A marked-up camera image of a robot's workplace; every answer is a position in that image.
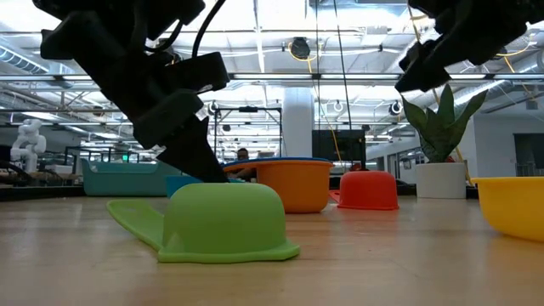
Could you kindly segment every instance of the table surface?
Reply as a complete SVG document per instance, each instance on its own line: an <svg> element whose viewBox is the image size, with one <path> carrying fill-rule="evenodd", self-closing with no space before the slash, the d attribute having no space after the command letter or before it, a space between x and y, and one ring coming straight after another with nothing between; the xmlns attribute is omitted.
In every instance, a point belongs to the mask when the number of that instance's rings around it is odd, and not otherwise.
<svg viewBox="0 0 544 306"><path fill-rule="evenodd" d="M157 263L106 202L0 204L2 304L544 305L544 244L497 234L476 201L288 215L298 258L226 265Z"/></svg>

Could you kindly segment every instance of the yellow bowl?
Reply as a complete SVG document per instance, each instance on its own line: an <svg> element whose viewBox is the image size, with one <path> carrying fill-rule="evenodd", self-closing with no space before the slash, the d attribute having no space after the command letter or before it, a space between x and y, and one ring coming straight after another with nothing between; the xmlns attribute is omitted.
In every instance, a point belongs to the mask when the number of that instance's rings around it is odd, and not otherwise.
<svg viewBox="0 0 544 306"><path fill-rule="evenodd" d="M503 234L544 242L544 177L473 178L487 222Z"/></svg>

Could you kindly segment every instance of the person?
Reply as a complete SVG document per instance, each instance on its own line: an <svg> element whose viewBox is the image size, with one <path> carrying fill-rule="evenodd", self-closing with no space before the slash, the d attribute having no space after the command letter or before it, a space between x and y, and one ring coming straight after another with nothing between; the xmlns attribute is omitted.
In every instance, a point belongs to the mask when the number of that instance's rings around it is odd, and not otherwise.
<svg viewBox="0 0 544 306"><path fill-rule="evenodd" d="M241 148L236 152L236 159L239 162L249 160L249 151L246 148ZM231 179L243 179L245 181L251 181L251 179L257 178L257 171L255 168L241 169L235 173L229 173Z"/></svg>

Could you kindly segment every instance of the white plant pot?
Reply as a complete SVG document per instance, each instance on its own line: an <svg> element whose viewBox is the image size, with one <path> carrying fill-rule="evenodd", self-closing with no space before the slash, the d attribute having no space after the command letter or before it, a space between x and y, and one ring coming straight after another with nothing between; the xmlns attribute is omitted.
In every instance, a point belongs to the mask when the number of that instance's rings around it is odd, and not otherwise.
<svg viewBox="0 0 544 306"><path fill-rule="evenodd" d="M465 164L443 162L417 165L416 188L417 197L421 198L465 199Z"/></svg>

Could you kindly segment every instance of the snake plant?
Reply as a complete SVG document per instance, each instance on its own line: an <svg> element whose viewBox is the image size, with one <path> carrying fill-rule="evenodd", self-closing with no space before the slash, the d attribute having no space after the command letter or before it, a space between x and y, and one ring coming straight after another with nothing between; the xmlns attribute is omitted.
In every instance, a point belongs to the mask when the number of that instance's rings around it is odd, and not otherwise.
<svg viewBox="0 0 544 306"><path fill-rule="evenodd" d="M418 131L422 151L429 162L445 162L461 142L470 117L485 102L487 91L473 96L466 104L455 105L450 85L440 97L437 112L423 111L403 97L406 119Z"/></svg>

